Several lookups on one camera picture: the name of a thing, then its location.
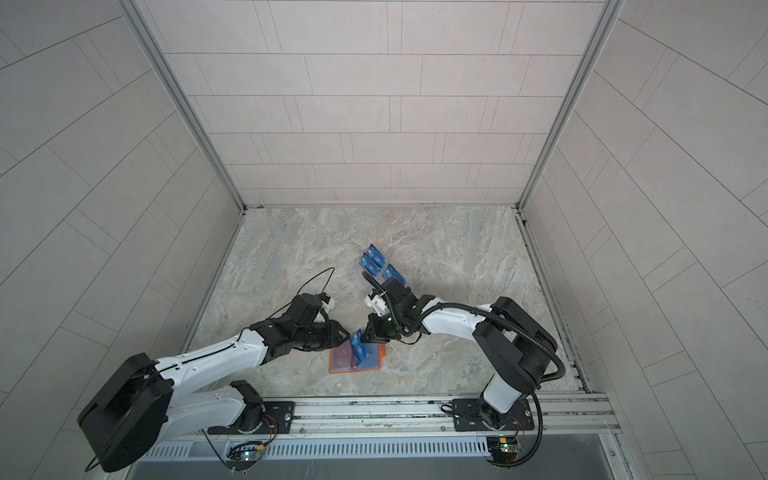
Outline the orange leather card holder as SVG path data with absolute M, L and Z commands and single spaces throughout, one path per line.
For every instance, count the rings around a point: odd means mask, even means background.
M 385 345 L 365 344 L 365 347 L 368 352 L 368 357 L 360 363 L 356 362 L 356 357 L 348 342 L 337 348 L 331 349 L 328 373 L 334 375 L 380 370 L 383 359 L 386 356 Z

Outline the clear acrylic card display stand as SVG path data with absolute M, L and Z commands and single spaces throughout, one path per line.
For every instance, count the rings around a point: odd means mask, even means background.
M 400 284 L 395 279 L 385 280 L 384 277 L 383 277 L 384 268 L 381 268 L 381 272 L 379 273 L 379 275 L 377 277 L 372 277 L 367 272 L 365 272 L 363 270 L 363 268 L 362 268 L 363 279 L 372 288 L 371 292 L 367 296 L 372 295 L 372 294 L 376 294 L 376 295 L 387 294 L 390 299 L 395 300 L 396 302 L 399 302 L 407 294 L 410 293 L 410 289 L 407 287 L 407 285 L 403 286 L 402 284 Z

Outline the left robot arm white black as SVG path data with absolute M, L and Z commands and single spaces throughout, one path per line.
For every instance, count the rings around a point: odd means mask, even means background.
M 91 449 L 87 471 L 119 471 L 156 443 L 210 427 L 276 434 L 258 391 L 244 380 L 210 391 L 208 385 L 256 368 L 293 350 L 318 352 L 341 346 L 349 332 L 329 316 L 329 295 L 299 294 L 278 317 L 244 327 L 221 342 L 176 356 L 126 359 L 83 408 L 77 424 Z

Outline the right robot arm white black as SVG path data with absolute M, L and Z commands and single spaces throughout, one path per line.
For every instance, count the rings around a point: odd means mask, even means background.
M 544 383 L 565 376 L 554 337 L 514 300 L 501 296 L 487 305 L 448 302 L 433 295 L 416 296 L 401 281 L 380 283 L 365 276 L 372 309 L 364 343 L 385 344 L 413 335 L 450 335 L 478 345 L 494 369 L 472 419 L 492 430 L 512 421 L 517 404 L 534 396 Z

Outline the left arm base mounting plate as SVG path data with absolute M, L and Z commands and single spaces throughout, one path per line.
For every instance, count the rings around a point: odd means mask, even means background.
M 229 426 L 207 429 L 213 435 L 267 435 L 290 432 L 295 403 L 291 401 L 267 401 L 245 406 L 244 411 Z

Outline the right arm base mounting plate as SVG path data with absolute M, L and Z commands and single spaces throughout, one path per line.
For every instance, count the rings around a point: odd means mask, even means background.
M 507 413 L 500 414 L 480 399 L 452 399 L 441 405 L 457 432 L 532 431 L 534 410 L 526 398 L 517 400 Z

